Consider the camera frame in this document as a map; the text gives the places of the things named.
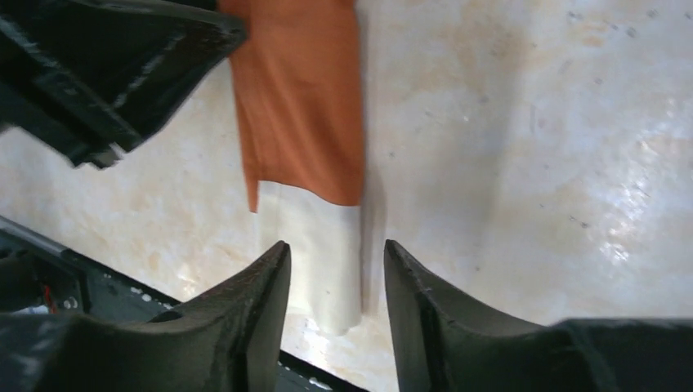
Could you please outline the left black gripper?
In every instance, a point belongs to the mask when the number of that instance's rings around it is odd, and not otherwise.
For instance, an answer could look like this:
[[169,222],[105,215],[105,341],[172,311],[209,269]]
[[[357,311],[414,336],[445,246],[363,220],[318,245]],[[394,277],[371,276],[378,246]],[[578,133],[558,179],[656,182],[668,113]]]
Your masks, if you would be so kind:
[[1,127],[111,167],[246,37],[213,1],[4,1]]

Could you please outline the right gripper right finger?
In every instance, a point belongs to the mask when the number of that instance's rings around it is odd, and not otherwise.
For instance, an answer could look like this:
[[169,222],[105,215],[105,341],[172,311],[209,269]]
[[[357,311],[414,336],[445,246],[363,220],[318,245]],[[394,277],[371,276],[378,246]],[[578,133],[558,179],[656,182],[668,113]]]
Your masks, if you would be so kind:
[[570,318],[542,326],[497,310],[384,246],[403,391],[689,391],[688,318]]

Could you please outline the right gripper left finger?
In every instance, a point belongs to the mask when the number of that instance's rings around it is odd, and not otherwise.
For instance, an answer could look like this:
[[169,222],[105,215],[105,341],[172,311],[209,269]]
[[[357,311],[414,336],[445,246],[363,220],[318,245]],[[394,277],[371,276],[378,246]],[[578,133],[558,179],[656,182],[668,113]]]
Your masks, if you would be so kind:
[[271,391],[291,272],[277,242],[250,266],[146,322],[59,318],[36,391]]

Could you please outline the orange underwear white waistband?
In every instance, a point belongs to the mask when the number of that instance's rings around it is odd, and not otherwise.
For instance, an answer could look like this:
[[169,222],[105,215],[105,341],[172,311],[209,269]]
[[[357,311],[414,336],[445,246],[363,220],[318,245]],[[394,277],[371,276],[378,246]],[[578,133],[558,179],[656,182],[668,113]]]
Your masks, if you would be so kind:
[[292,251],[288,307],[325,333],[360,322],[365,152],[353,1],[220,1],[248,32],[230,55],[257,243]]

